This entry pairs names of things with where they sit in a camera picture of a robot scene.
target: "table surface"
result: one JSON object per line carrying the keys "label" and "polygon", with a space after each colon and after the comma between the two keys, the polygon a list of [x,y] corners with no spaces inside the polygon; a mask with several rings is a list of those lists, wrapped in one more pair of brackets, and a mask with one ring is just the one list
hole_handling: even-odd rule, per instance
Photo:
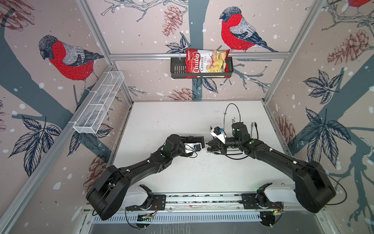
{"label": "table surface", "polygon": [[[238,106],[241,121],[256,138],[251,123],[256,122],[259,139],[283,152],[275,131],[260,101],[194,101],[194,102],[137,102],[131,110],[126,129],[119,144],[114,165],[126,167],[140,162],[155,152],[171,134],[204,136],[212,140],[210,126],[223,127],[226,106]],[[232,122],[239,121],[234,105],[227,110],[226,131]],[[232,160],[224,155],[214,155],[204,149],[196,158],[176,157],[161,173],[150,175],[133,186],[145,184],[153,192],[235,192],[256,191],[265,183],[293,181],[272,166],[253,159]]]}

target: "white wire basket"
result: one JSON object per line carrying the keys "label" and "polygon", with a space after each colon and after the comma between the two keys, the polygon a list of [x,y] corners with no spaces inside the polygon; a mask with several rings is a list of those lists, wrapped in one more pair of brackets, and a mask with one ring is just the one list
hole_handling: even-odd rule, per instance
{"label": "white wire basket", "polygon": [[108,72],[73,126],[78,133],[97,133],[123,80],[122,72]]}

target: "chip bag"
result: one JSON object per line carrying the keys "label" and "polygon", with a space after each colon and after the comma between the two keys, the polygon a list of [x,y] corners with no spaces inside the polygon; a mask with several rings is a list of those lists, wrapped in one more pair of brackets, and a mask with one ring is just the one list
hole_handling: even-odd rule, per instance
{"label": "chip bag", "polygon": [[[226,59],[229,55],[227,51],[207,51],[201,49],[188,49],[186,57],[186,73],[218,73],[229,72]],[[229,78],[229,76],[203,76],[215,78]]]}

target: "black plastic shelf basket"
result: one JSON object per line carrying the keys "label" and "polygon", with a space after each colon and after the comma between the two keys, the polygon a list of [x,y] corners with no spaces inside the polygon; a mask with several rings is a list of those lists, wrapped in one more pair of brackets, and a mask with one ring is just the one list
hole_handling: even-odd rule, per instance
{"label": "black plastic shelf basket", "polygon": [[205,77],[205,78],[220,78],[214,76],[229,76],[233,74],[234,67],[233,67],[233,60],[232,57],[227,57],[226,59],[226,66],[228,66],[229,72],[210,72],[210,73],[186,73],[186,57],[181,57],[179,60],[178,57],[171,58],[171,66],[170,72],[171,77],[174,79],[184,79],[188,76],[197,76]]}

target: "bird head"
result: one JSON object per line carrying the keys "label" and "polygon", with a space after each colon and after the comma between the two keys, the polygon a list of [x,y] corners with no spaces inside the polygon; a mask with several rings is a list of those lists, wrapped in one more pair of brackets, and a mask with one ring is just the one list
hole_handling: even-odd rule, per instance
{"label": "bird head", "polygon": [[49,58],[54,59],[52,46],[54,43],[58,42],[57,38],[51,35],[46,35],[39,41],[40,55],[43,59]]}
{"label": "bird head", "polygon": [[231,6],[231,7],[226,8],[222,12],[220,19],[226,23],[231,18],[231,16],[236,15],[236,14],[240,15],[242,14],[242,11],[239,9],[239,7]]}

